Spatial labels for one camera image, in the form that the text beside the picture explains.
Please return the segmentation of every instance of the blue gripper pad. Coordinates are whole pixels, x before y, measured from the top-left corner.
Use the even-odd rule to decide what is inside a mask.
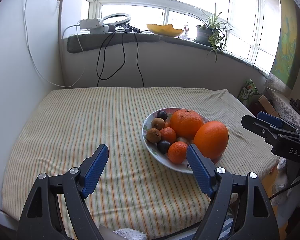
[[[108,158],[108,147],[100,144],[95,153],[90,158],[86,158],[80,165],[81,174],[79,184],[83,187],[81,196],[84,199],[93,193],[96,188]]]
[[[187,148],[187,160],[201,191],[212,197],[216,184],[215,165],[209,158],[203,157],[199,149],[191,144]]]
[[[280,118],[272,116],[272,115],[264,113],[264,112],[259,112],[257,115],[257,118],[261,119],[262,121],[272,124],[276,128],[282,128],[282,126],[283,126],[283,122]]]

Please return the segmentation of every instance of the metal screw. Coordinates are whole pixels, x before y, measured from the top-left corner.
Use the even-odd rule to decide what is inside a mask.
[[[40,173],[38,176],[39,179],[44,179],[45,177],[46,177],[45,173]]]
[[[249,176],[250,176],[251,178],[253,178],[253,179],[255,179],[255,178],[258,177],[258,175],[255,174],[254,172],[250,172]]]
[[[78,173],[78,171],[79,171],[78,168],[72,168],[72,169],[70,170],[70,173],[71,173],[71,174],[76,174],[76,173]]]
[[[218,173],[225,173],[226,170],[224,168],[222,168],[222,167],[219,167],[219,168],[217,168],[217,172]]]

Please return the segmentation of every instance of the white towel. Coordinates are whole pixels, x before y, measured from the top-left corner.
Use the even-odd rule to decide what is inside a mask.
[[[134,229],[120,228],[114,231],[119,236],[127,238],[128,240],[146,240],[147,235]]]
[[[280,157],[277,170],[278,170],[278,174],[272,185],[272,194],[275,194],[278,191],[288,186],[287,161],[285,158]],[[283,204],[286,200],[287,200],[287,191],[284,191],[277,197],[273,198],[271,200],[271,204],[273,206],[277,206]]]
[[[300,180],[300,176],[297,177],[293,183]],[[278,227],[284,226],[288,219],[293,214],[296,207],[300,207],[300,184],[287,190],[287,200],[278,205],[277,211],[277,223]]]

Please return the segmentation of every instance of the kiwi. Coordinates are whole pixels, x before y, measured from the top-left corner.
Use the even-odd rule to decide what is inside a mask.
[[[147,135],[146,135],[146,138],[149,142],[152,142],[152,143],[157,143],[161,140],[161,133],[158,129],[156,128],[150,128],[148,131],[147,131]]]
[[[164,128],[164,124],[164,120],[162,118],[157,117],[152,120],[151,127],[156,128],[160,131],[162,128]]]

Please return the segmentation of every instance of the black cable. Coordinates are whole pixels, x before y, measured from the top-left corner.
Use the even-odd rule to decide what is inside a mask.
[[[112,32],[110,35],[108,35],[108,36],[103,40],[103,42],[101,43],[101,46],[100,46],[100,49],[99,49],[98,60],[97,60],[97,66],[96,66],[97,76],[98,76],[98,64],[99,64],[99,59],[100,59],[100,53],[101,53],[102,45],[103,45],[103,44],[106,42],[106,40],[107,40],[112,34],[114,34],[114,33],[115,33],[115,31]]]
[[[103,51],[103,65],[102,65],[102,70],[101,70],[100,76],[102,75],[103,70],[104,70],[104,68],[105,68],[106,49],[107,49],[107,47],[108,47],[110,41],[111,41],[112,38],[114,37],[115,32],[111,33],[108,37],[110,37],[111,35],[112,35],[112,37],[109,39],[109,41],[108,41],[108,43],[106,44],[105,49],[104,49],[104,51]],[[99,63],[99,58],[98,58],[98,62],[97,62],[97,74],[98,74],[98,63]]]
[[[288,190],[288,189],[290,189],[290,188],[293,188],[294,186],[296,186],[296,185],[298,185],[298,184],[300,184],[300,179],[299,179],[297,182],[292,183],[289,187],[284,188],[284,189],[278,191],[276,194],[272,195],[272,196],[269,198],[269,200],[275,198],[277,195],[280,195],[282,192],[285,192],[286,190]]]
[[[98,57],[98,61],[97,61],[97,76],[100,80],[108,80],[109,78],[113,77],[114,74],[116,74],[123,66],[124,64],[126,63],[126,54],[124,52],[124,46],[123,46],[123,35],[125,33],[122,33],[122,36],[121,36],[121,44],[122,44],[122,51],[123,51],[123,56],[124,56],[124,61],[123,61],[123,64],[121,65],[121,67],[119,67],[110,77],[107,77],[107,78],[101,78],[101,75],[99,76],[98,74],[98,62],[99,62],[99,57]]]
[[[139,70],[139,73],[140,73],[140,76],[141,76],[141,80],[142,80],[142,86],[145,87],[145,83],[143,82],[143,76],[141,74],[141,71],[140,71],[140,68],[139,68],[139,64],[138,64],[138,57],[139,57],[139,44],[138,44],[138,40],[137,40],[137,37],[136,37],[136,34],[135,32],[131,29],[131,31],[133,32],[134,34],[134,38],[136,39],[136,43],[137,43],[137,67],[138,67],[138,70]]]

